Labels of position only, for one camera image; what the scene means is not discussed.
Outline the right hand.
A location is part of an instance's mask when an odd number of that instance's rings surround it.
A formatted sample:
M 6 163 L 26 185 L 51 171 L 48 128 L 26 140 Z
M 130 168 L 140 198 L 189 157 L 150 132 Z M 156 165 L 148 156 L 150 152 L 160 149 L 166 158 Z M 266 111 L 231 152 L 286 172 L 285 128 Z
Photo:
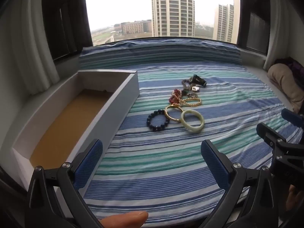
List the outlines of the right hand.
M 303 201 L 303 191 L 299 191 L 294 185 L 290 185 L 289 194 L 286 201 L 286 211 L 298 208 Z

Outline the left hand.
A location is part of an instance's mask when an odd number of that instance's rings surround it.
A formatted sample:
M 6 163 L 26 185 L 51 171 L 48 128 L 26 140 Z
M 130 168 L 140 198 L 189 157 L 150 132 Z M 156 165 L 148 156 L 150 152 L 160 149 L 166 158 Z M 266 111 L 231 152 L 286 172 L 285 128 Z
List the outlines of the left hand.
M 148 219 L 146 211 L 132 211 L 125 214 L 112 215 L 99 220 L 105 228 L 138 228 Z

